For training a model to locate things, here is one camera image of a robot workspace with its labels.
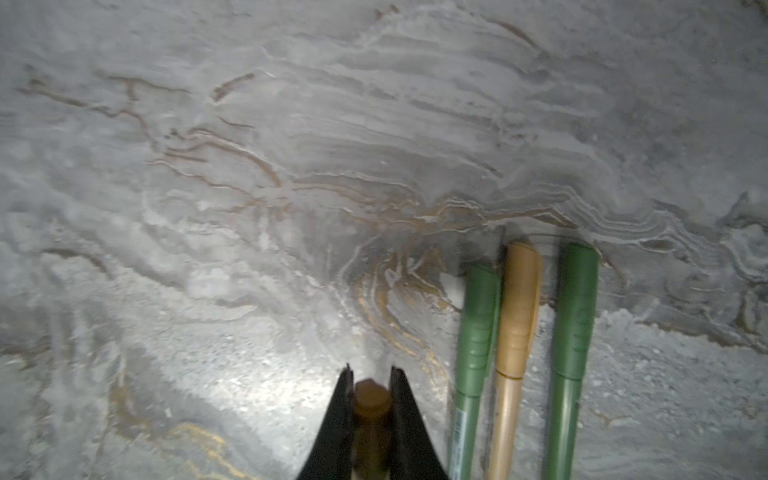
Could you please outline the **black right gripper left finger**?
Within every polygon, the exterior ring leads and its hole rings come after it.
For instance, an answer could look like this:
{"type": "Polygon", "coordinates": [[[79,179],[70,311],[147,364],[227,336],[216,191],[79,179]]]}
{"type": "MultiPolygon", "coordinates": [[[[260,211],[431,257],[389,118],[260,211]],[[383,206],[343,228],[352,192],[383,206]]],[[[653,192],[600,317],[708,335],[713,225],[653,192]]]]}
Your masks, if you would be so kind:
{"type": "Polygon", "coordinates": [[[341,371],[320,429],[297,480],[350,480],[355,432],[354,374],[341,371]]]}

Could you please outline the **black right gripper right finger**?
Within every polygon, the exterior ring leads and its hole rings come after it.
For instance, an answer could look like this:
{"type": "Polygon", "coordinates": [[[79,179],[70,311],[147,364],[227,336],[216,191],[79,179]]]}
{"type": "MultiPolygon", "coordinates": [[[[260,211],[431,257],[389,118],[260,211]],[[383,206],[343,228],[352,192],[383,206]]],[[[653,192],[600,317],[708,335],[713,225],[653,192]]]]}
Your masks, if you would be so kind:
{"type": "Polygon", "coordinates": [[[393,399],[390,478],[448,480],[402,369],[391,368],[389,387],[393,399]]]}

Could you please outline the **orange pen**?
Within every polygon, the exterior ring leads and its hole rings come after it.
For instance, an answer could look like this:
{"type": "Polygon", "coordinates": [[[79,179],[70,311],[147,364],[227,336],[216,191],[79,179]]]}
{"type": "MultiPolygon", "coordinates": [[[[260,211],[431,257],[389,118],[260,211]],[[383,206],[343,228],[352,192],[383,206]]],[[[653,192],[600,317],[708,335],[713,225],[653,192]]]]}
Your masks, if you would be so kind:
{"type": "Polygon", "coordinates": [[[355,434],[352,449],[354,479],[387,479],[392,444],[390,391],[373,379],[356,383],[355,434]]]}
{"type": "Polygon", "coordinates": [[[530,243],[519,241],[507,246],[488,479],[508,479],[511,474],[523,378],[538,322],[541,271],[541,257],[530,243]]]}

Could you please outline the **green pen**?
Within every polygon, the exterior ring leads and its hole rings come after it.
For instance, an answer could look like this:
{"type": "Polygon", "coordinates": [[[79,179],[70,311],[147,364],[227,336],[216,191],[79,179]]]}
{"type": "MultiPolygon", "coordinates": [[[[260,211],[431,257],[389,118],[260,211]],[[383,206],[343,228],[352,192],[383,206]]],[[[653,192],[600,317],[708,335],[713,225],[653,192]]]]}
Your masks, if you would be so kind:
{"type": "Polygon", "coordinates": [[[595,323],[599,255],[568,243],[560,252],[552,381],[542,477],[571,477],[582,384],[595,323]]]}
{"type": "Polygon", "coordinates": [[[476,429],[498,331],[501,276],[486,262],[468,265],[461,314],[448,476],[471,475],[476,429]]]}

